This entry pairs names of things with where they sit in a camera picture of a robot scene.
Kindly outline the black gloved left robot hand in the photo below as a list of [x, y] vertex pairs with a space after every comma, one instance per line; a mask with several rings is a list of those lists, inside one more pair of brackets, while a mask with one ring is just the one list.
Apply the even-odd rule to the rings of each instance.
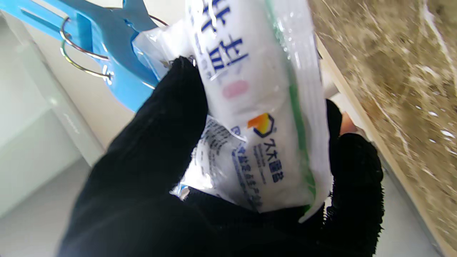
[[191, 189], [184, 176], [208, 106], [199, 70], [178, 57], [90, 172], [58, 257], [371, 257], [384, 216], [378, 152], [327, 100], [332, 203], [304, 223], [299, 209], [256, 214]]

